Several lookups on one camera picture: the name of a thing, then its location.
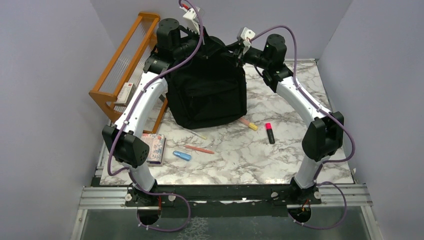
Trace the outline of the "black backpack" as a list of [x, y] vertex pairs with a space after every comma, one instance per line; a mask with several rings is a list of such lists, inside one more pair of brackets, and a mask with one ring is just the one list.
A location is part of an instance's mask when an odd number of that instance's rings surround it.
[[247, 113], [245, 71], [215, 36], [206, 35], [196, 55], [165, 79], [168, 107], [183, 128], [226, 125]]

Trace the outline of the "floral cover book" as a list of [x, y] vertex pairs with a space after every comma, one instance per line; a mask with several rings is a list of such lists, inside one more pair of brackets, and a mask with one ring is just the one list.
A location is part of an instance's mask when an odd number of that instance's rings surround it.
[[143, 133], [141, 140], [149, 146], [146, 162], [151, 166], [162, 165], [166, 137], [163, 134]]

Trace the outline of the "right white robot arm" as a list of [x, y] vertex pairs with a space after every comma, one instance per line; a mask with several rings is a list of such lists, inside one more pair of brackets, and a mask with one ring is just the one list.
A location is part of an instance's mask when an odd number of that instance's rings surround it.
[[331, 112], [315, 100], [285, 64], [286, 41], [279, 34], [267, 37], [263, 50], [252, 47], [255, 34], [251, 30], [237, 36], [234, 54], [242, 63], [261, 68], [262, 78], [270, 89], [296, 110], [307, 126], [301, 142], [304, 158], [290, 181], [289, 199], [300, 204], [316, 186], [316, 178], [324, 161], [343, 145], [344, 116]]

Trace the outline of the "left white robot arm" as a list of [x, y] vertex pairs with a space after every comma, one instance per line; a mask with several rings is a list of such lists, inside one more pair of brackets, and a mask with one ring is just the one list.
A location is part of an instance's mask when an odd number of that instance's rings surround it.
[[131, 100], [126, 108], [123, 117], [118, 119], [121, 127], [105, 126], [102, 133], [105, 134], [104, 141], [109, 150], [107, 171], [110, 176], [115, 176], [123, 170], [128, 171], [128, 175], [133, 181], [133, 187], [137, 189], [138, 199], [144, 205], [152, 205], [157, 200], [157, 193], [154, 189], [157, 183], [151, 175], [146, 159], [149, 153], [149, 146], [134, 135], [137, 130], [143, 130], [149, 112], [153, 109], [154, 101], [167, 87], [165, 75], [177, 70], [188, 63], [198, 52], [204, 37], [204, 26], [201, 17], [198, 17], [199, 39], [198, 43], [184, 61], [172, 68], [163, 70], [160, 74], [148, 72], [148, 82], [140, 82], [136, 90], [136, 96]]

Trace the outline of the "orange wooden rack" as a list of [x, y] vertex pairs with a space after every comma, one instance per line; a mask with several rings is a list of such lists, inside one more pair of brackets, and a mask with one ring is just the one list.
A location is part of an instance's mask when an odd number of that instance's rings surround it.
[[161, 20], [157, 13], [139, 12], [125, 34], [109, 63], [89, 96], [100, 107], [111, 123], [115, 123], [126, 109], [118, 103], [118, 96], [125, 83], [139, 83], [143, 74], [144, 60], [157, 43], [155, 29]]

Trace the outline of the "peach yellow highlighter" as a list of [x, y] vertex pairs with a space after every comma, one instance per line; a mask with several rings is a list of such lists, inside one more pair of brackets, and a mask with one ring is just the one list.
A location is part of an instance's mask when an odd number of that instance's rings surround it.
[[238, 119], [242, 124], [244, 124], [245, 126], [247, 126], [248, 128], [250, 128], [253, 131], [257, 131], [258, 130], [258, 126], [255, 125], [254, 123], [250, 122], [249, 120], [247, 120], [244, 117], [240, 117]]

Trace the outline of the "black pink highlighter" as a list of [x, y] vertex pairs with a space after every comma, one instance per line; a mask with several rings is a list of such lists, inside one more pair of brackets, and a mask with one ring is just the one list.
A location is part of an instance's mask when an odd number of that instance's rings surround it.
[[273, 132], [271, 123], [267, 122], [265, 124], [265, 128], [266, 128], [266, 133], [267, 133], [269, 143], [275, 144], [276, 141], [275, 141], [274, 132]]

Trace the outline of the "small white red box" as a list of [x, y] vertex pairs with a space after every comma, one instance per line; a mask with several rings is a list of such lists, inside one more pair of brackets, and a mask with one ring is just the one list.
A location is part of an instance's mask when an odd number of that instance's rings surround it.
[[135, 90], [136, 90], [136, 87], [134, 83], [132, 82], [124, 83], [114, 104], [116, 106], [126, 107], [130, 103], [135, 93]]

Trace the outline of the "white yellow-tipped pen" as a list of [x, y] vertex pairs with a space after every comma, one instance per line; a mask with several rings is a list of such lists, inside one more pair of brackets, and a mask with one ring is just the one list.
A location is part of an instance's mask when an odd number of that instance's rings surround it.
[[195, 132], [195, 131], [193, 131], [193, 130], [188, 129], [188, 131], [189, 131], [191, 134], [193, 134], [193, 135], [195, 135], [195, 136], [197, 136], [197, 137], [199, 137], [199, 138], [201, 138], [201, 139], [203, 139], [203, 140], [207, 140], [207, 139], [208, 139], [206, 136], [201, 135], [200, 133], [197, 133], [197, 132]]

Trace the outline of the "orange pen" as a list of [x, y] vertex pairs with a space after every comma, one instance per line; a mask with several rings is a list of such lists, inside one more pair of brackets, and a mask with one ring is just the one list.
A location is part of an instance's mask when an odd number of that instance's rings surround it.
[[206, 154], [212, 154], [213, 155], [215, 153], [214, 151], [207, 150], [207, 149], [204, 149], [204, 148], [201, 148], [201, 147], [191, 146], [191, 145], [185, 145], [184, 147], [187, 148], [187, 149], [191, 149], [191, 150], [206, 153]]

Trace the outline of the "blue glue stick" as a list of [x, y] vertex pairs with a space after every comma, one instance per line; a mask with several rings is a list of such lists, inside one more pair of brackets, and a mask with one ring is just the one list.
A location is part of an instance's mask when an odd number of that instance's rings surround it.
[[174, 156], [180, 158], [180, 159], [183, 159], [183, 160], [187, 161], [187, 162], [189, 162], [192, 159], [192, 156], [191, 155], [189, 155], [187, 153], [184, 153], [184, 152], [181, 152], [181, 151], [175, 150], [175, 151], [173, 151], [172, 154]]

